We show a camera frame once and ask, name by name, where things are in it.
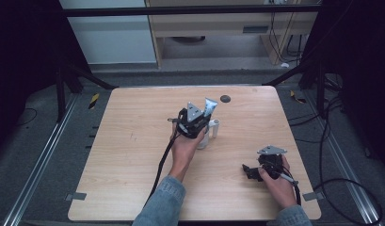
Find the black mount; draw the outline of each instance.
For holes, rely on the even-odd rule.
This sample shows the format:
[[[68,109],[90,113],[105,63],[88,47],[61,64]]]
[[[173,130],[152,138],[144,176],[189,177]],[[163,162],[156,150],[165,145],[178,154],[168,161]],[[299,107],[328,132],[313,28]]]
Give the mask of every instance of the black mount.
[[[177,131],[188,138],[196,138],[204,127],[207,127],[212,115],[204,116],[197,107],[188,103],[178,115]]]

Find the wrist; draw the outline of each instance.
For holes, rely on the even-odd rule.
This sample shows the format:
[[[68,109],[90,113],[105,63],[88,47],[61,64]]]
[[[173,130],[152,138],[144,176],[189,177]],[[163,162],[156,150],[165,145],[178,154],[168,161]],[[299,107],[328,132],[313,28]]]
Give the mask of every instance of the wrist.
[[[189,167],[189,164],[173,164],[168,175],[182,182],[185,178],[188,167]]]

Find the finger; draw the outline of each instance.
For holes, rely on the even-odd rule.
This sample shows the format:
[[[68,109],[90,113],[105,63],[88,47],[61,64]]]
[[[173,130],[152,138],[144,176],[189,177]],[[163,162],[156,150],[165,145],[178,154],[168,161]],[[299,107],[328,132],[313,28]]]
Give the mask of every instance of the finger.
[[[290,169],[290,166],[289,166],[288,160],[286,160],[285,154],[282,155],[282,164],[283,164],[283,166],[284,166],[287,170]]]
[[[259,167],[259,174],[264,181],[272,180],[268,173],[262,167]]]

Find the dark round object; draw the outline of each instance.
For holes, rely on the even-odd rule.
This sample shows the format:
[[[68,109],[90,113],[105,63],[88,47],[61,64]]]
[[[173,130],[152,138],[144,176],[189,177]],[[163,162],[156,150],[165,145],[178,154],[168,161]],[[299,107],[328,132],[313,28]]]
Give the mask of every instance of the dark round object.
[[[222,95],[219,100],[222,102],[222,103],[228,103],[231,101],[231,97],[228,96],[228,95]]]

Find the hand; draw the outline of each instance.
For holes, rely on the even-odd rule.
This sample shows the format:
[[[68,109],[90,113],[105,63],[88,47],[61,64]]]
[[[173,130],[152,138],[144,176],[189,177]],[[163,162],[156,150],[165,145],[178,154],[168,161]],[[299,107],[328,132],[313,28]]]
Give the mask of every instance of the hand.
[[[282,155],[282,163],[283,166],[289,170],[290,166],[284,155]],[[269,193],[282,209],[297,204],[294,189],[290,182],[281,177],[277,180],[272,179],[263,168],[259,168],[259,173],[263,178]]]
[[[180,182],[183,181],[186,171],[188,170],[189,163],[192,161],[192,158],[195,154],[196,148],[199,143],[204,138],[204,130],[203,128],[201,132],[198,134],[198,137],[192,139],[188,137],[184,137],[183,135],[179,135],[176,130],[177,123],[172,124],[172,135],[177,133],[178,136],[174,143],[172,144],[172,167],[169,171],[168,175],[177,178]]]

